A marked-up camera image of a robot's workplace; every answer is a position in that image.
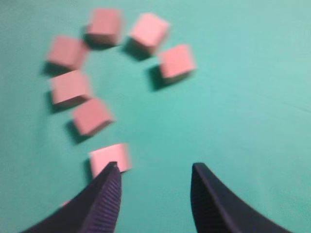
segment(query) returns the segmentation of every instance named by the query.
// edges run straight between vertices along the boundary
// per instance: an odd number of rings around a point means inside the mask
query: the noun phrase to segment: cube
[[[153,54],[165,39],[170,24],[152,13],[141,14],[130,32],[132,38],[148,54]]]
[[[90,153],[90,163],[93,177],[95,178],[109,162],[117,162],[120,172],[132,168],[126,144],[114,144]]]
[[[178,45],[159,55],[160,70],[166,83],[173,83],[187,77],[195,64],[188,45]]]
[[[56,76],[51,84],[54,104],[71,107],[92,98],[88,78],[79,70]]]
[[[54,39],[47,61],[68,70],[80,69],[88,50],[83,40],[60,35]]]
[[[93,12],[87,27],[87,36],[95,43],[116,45],[121,31],[121,12],[118,9],[99,8]]]
[[[99,99],[81,104],[72,115],[74,125],[83,136],[92,136],[113,122],[108,109]]]

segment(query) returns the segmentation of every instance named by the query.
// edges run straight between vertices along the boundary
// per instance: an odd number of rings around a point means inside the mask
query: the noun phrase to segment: pink foam cube
[[[79,70],[56,76],[51,83],[54,104],[74,106],[91,99],[88,78]]]
[[[178,45],[159,55],[160,70],[167,83],[178,81],[187,77],[195,64],[188,45]]]
[[[93,177],[96,177],[109,162],[117,162],[120,172],[132,168],[125,144],[114,144],[90,153],[90,162]]]
[[[53,41],[47,61],[69,70],[80,69],[88,50],[83,40],[59,35]]]
[[[104,103],[91,99],[73,111],[73,122],[81,135],[92,136],[113,122]]]
[[[141,14],[130,37],[149,54],[153,54],[165,39],[170,24],[152,13]]]
[[[87,35],[96,43],[116,45],[121,31],[121,12],[118,9],[100,8],[93,12]]]
[[[67,205],[69,202],[70,202],[70,200],[64,201],[63,204],[62,204],[62,207]]]

